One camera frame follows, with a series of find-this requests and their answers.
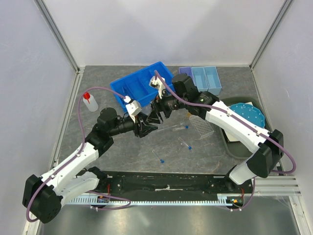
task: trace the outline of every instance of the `bottle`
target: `bottle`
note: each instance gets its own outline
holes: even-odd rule
[[[83,95],[83,102],[86,104],[87,108],[91,112],[95,112],[99,108],[97,101],[94,99],[93,95],[89,94],[88,92]]]

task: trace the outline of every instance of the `white backdrop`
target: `white backdrop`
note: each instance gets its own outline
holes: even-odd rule
[[[296,0],[255,68],[272,126],[284,134],[313,218],[313,1]]]
[[[45,0],[80,66],[248,65],[284,0]]]
[[[49,169],[75,73],[33,0],[0,1],[0,228],[19,235],[26,179]]]

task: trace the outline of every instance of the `blue container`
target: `blue container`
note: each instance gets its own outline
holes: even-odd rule
[[[192,74],[194,76],[194,84],[199,92],[206,92],[209,89],[206,81],[205,71],[203,67],[192,67]]]
[[[254,125],[264,128],[265,117],[262,112],[251,104],[238,103],[230,106],[230,109],[252,122]]]
[[[195,83],[191,67],[180,67],[179,73],[186,73],[188,76],[190,76],[192,78],[192,81]]]
[[[128,95],[130,98],[137,100],[140,105],[144,107],[148,105],[158,94],[157,89],[149,86],[151,78],[155,75],[155,70],[157,70],[159,74],[165,78],[166,84],[169,85],[173,91],[175,91],[172,84],[173,75],[162,62],[157,62],[137,72],[122,77],[110,83],[110,86],[112,90],[124,96]],[[122,106],[124,112],[127,112],[125,107],[126,103],[123,99],[117,95],[115,95],[115,98]]]
[[[222,85],[216,67],[204,67],[204,71],[209,86],[208,91],[214,95],[219,95],[222,89]]]

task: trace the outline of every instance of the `gray floor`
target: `gray floor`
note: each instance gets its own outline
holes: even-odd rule
[[[299,235],[290,208],[282,197],[253,198],[242,212],[204,206],[96,212],[65,206],[41,235]]]
[[[87,66],[78,94],[81,95],[85,89],[92,86],[108,87],[112,81],[141,68],[143,67]],[[178,67],[168,68],[174,75],[178,74]],[[218,67],[218,74],[223,87],[220,98],[243,95],[258,98],[249,68]],[[92,94],[99,103],[99,110],[113,107],[118,114],[123,115],[123,110],[110,92],[97,90]],[[81,110],[83,126],[88,133],[96,123],[99,112],[89,112],[84,104]],[[166,129],[182,120],[188,122],[186,114],[186,110],[173,112],[160,126],[165,128],[164,130],[153,132],[141,139],[136,138],[133,132],[114,137],[114,145],[89,167],[97,166],[102,170],[118,171],[226,174],[234,165],[240,163],[240,160],[233,159],[225,152],[221,134],[214,125],[212,126],[215,133],[202,140],[199,140],[200,135],[192,125],[189,125],[189,129],[176,132],[171,128]],[[181,145],[179,137],[188,142],[193,147],[192,150]],[[71,154],[80,143],[76,103],[62,143],[60,161]],[[153,149],[164,159],[164,164],[152,154]]]

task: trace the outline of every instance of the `black and white robotic arm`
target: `black and white robotic arm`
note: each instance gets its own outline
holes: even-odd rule
[[[209,92],[198,92],[191,77],[186,74],[179,74],[172,80],[175,93],[181,99],[198,104],[208,104],[227,110],[226,113],[216,109],[205,107],[190,106],[181,102],[171,94],[168,94],[163,83],[157,79],[152,79],[150,85],[158,89],[158,95],[151,102],[151,113],[146,115],[141,112],[140,104],[126,97],[128,116],[121,117],[117,115],[113,108],[105,108],[101,111],[92,131],[85,139],[83,150],[78,147],[68,158],[61,162],[57,167],[40,177],[30,176],[25,184],[23,205],[28,206],[30,199],[38,187],[45,182],[51,175],[52,179],[41,189],[41,192],[35,197],[30,211],[43,223],[51,221],[68,201],[81,195],[82,193],[93,190],[97,187],[100,180],[107,177],[105,173],[96,167],[86,171],[80,177],[75,176],[88,164],[101,157],[113,144],[112,136],[133,131],[137,137],[145,137],[150,132],[157,129],[153,125],[162,123],[162,115],[169,118],[173,110],[187,109],[191,114],[197,115],[217,126],[223,128],[231,135],[241,141],[252,156],[240,165],[233,167],[225,176],[225,186],[232,189],[243,184],[245,181],[255,177],[266,178],[276,166],[283,153],[260,134],[266,135],[271,139],[283,145],[283,135],[281,132],[260,128],[244,119],[240,115],[230,110],[222,101]],[[246,125],[241,124],[230,116],[236,116],[244,121]],[[250,130],[247,125],[253,126],[257,133]]]

